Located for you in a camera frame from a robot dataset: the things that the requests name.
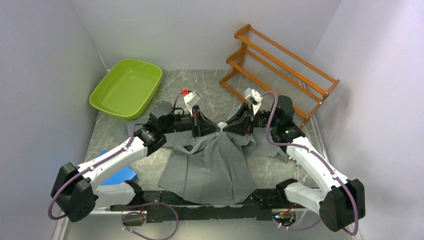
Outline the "grey button-up shirt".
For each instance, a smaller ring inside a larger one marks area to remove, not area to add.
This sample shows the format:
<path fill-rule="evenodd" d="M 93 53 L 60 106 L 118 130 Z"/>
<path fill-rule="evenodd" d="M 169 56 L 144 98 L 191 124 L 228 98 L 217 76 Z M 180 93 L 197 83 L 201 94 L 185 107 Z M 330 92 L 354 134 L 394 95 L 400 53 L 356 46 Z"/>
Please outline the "grey button-up shirt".
<path fill-rule="evenodd" d="M 130 164 L 130 169 L 146 189 L 160 187 L 201 205 L 239 204 L 257 189 L 246 157 L 288 160 L 267 141 L 264 128 L 251 135 L 215 132 L 195 138 L 183 131 L 165 137 L 161 149 Z"/>

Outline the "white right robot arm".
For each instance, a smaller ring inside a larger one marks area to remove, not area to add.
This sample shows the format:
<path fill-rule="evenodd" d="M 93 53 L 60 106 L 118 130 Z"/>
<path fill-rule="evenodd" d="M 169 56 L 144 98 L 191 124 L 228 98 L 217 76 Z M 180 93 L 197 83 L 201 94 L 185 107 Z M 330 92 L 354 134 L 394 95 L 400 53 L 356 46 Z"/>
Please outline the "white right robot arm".
<path fill-rule="evenodd" d="M 359 179 L 349 179 L 317 152 L 306 134 L 294 123 L 292 100 L 283 95 L 274 98 L 270 111 L 259 110 L 262 95 L 245 97 L 238 112 L 226 122 L 225 132 L 248 135 L 265 128 L 265 139 L 299 163 L 317 184 L 310 188 L 294 178 L 278 183 L 275 202 L 282 208 L 301 205 L 319 215 L 329 230 L 344 230 L 355 236 L 359 220 L 366 214 L 365 187 Z"/>

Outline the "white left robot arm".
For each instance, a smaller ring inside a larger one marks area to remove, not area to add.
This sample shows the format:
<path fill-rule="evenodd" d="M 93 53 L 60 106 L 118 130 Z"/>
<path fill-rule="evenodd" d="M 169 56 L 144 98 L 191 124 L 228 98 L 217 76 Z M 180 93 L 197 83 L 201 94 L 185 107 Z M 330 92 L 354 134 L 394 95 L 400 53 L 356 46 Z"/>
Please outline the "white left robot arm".
<path fill-rule="evenodd" d="M 133 180 L 114 185 L 103 183 L 129 164 L 159 150 L 170 133 L 190 131 L 194 137 L 219 132 L 220 127 L 205 117 L 198 105 L 188 114 L 176 114 L 171 103 L 159 103 L 145 123 L 136 123 L 128 138 L 103 155 L 77 166 L 68 162 L 58 171 L 51 190 L 48 216 L 78 222 L 93 210 L 121 205 L 130 210 L 142 207 L 143 189 Z"/>

